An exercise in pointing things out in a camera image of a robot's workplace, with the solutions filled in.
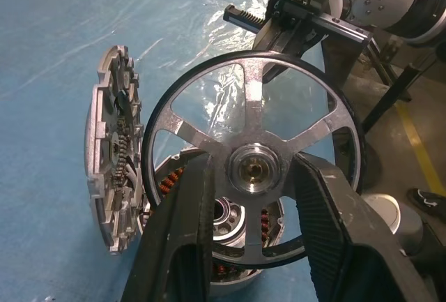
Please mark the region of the grey rounded shape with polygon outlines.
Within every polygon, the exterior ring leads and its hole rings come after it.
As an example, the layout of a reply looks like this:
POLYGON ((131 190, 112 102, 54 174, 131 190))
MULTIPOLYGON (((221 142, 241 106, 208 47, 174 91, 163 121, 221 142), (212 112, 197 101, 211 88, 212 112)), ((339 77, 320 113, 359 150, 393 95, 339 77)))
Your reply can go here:
POLYGON ((391 195, 367 194, 362 198, 386 222, 407 255, 420 250, 424 228, 416 211, 391 195))

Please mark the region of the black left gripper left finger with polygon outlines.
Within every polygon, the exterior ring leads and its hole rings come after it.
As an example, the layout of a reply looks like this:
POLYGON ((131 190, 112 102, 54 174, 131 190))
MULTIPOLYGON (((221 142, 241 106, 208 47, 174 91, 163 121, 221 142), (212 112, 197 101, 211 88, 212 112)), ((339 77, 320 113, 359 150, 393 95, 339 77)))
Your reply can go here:
POLYGON ((148 219, 120 302, 208 302, 214 201, 213 165, 202 153, 148 219))

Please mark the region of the black-rimmed spoked rotor wheel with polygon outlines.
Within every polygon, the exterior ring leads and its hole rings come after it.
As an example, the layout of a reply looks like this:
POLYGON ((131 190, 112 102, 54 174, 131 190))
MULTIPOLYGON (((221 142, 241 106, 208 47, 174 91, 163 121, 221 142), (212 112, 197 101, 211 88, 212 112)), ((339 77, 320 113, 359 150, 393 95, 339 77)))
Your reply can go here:
POLYGON ((281 197, 295 198, 308 183, 298 178, 286 184, 291 161, 333 132, 346 128, 353 140, 354 154, 347 181, 360 192, 365 164, 364 134, 345 95, 327 75, 301 59, 277 52, 231 52, 207 60, 177 79, 161 97, 148 121, 141 147, 142 180, 151 204, 159 205, 162 193, 155 178, 153 147, 156 135, 164 130, 207 153, 214 168, 214 188, 218 197, 228 197, 245 209, 245 246, 241 249, 218 246, 213 256, 229 266, 269 269, 289 264, 306 255, 298 236, 278 246, 264 247, 261 240, 261 210, 281 197), (243 70, 245 125, 224 141, 212 138, 172 110, 175 99, 195 81, 223 67, 237 65, 243 70), (268 66, 290 68, 323 87, 334 101, 332 111, 291 139, 282 139, 265 130, 263 120, 263 78, 268 66))

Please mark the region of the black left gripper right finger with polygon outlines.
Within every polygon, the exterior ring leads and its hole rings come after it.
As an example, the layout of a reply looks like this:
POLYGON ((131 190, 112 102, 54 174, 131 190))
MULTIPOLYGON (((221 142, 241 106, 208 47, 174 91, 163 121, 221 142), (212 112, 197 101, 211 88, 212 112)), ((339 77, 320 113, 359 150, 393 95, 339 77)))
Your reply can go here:
POLYGON ((292 176, 319 302, 434 302, 390 228, 338 167, 299 153, 292 176))

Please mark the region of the black shoe white mark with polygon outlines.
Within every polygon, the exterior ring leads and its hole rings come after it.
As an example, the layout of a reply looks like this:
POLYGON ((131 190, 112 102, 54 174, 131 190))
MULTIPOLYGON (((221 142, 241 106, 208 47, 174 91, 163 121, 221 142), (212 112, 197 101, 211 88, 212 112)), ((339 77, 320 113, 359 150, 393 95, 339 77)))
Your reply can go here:
POLYGON ((446 197, 419 188, 410 189, 407 196, 423 212, 446 221, 446 197))

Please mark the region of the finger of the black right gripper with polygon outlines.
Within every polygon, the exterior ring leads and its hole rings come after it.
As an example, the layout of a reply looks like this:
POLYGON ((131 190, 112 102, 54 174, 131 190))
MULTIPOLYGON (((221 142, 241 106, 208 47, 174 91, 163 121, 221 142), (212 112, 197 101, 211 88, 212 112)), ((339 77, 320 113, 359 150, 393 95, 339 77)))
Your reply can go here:
POLYGON ((266 23, 256 34, 253 50, 289 53, 290 40, 291 29, 281 27, 276 23, 266 23))
POLYGON ((315 30, 307 33, 304 33, 303 30, 296 31, 286 43, 284 53, 301 59, 306 51, 321 42, 325 37, 324 33, 318 33, 315 30))

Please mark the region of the silver ribbed motor cover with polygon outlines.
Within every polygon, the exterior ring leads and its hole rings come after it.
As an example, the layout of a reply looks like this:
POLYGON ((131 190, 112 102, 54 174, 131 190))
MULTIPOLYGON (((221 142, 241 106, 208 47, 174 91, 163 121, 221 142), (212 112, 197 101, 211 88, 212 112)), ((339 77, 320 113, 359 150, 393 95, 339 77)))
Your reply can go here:
POLYGON ((128 48, 108 49, 97 69, 84 135, 84 169, 92 216, 111 254, 128 248, 144 206, 139 76, 128 48))

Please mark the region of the silver motor stator copper windings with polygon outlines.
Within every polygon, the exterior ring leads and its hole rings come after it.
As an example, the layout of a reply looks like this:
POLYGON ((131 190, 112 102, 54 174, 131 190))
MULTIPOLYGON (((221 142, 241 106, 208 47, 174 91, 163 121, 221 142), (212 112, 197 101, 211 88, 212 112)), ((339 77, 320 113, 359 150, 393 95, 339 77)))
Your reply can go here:
MULTIPOLYGON (((198 149, 184 149, 164 159, 155 168, 155 179, 162 195, 168 194, 189 160, 200 155, 198 149)), ((262 210, 261 230, 263 247, 275 246, 284 233, 284 207, 278 200, 262 210)), ((213 240, 224 246, 242 248, 245 245, 245 208, 230 199, 215 200, 213 240)), ((261 269, 237 269, 213 263, 210 281, 210 296, 226 296, 253 283, 262 273, 261 269)))

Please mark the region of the blue plastic table cover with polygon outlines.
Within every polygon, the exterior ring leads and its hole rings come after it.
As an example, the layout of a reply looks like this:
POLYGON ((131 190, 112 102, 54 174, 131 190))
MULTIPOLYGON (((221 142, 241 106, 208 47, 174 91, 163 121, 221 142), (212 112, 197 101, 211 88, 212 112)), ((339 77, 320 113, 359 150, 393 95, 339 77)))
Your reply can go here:
POLYGON ((102 55, 125 45, 142 121, 183 73, 248 50, 222 16, 268 0, 0 0, 0 302, 120 302, 118 256, 92 219, 84 129, 102 55))

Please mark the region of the black metal stand frame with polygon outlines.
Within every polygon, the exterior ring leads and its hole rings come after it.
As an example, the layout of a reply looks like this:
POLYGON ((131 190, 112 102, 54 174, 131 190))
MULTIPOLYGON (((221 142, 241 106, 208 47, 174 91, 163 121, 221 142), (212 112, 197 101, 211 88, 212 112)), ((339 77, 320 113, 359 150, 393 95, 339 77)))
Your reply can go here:
POLYGON ((372 67, 387 88, 383 97, 362 122, 364 133, 368 133, 396 101, 410 102, 412 98, 407 92, 408 88, 432 66, 438 62, 446 63, 446 40, 443 40, 436 46, 430 47, 426 53, 415 60, 408 62, 401 74, 398 75, 392 68, 391 60, 397 55, 401 45, 402 40, 393 36, 384 47, 379 47, 375 40, 371 40, 364 50, 372 67))

